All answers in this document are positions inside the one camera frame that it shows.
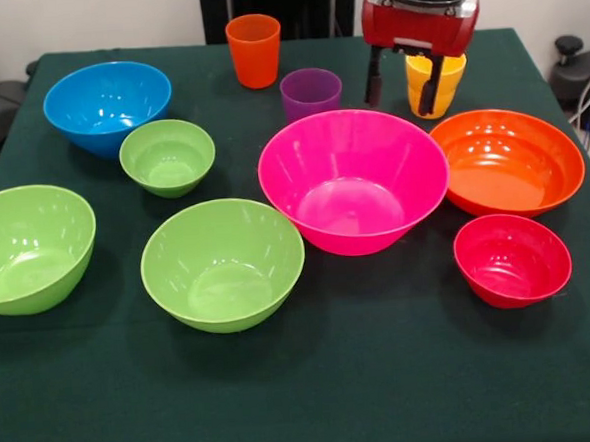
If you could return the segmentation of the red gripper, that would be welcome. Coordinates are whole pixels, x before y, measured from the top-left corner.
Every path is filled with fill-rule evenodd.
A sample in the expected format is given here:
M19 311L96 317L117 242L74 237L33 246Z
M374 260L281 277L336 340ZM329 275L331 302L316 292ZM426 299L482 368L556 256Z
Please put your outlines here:
M381 47L404 50L413 58L419 88L418 114L434 113L443 57L458 57L470 45L479 16L479 0L441 5L407 0L363 0L362 31L371 45L364 102L377 107L381 99Z

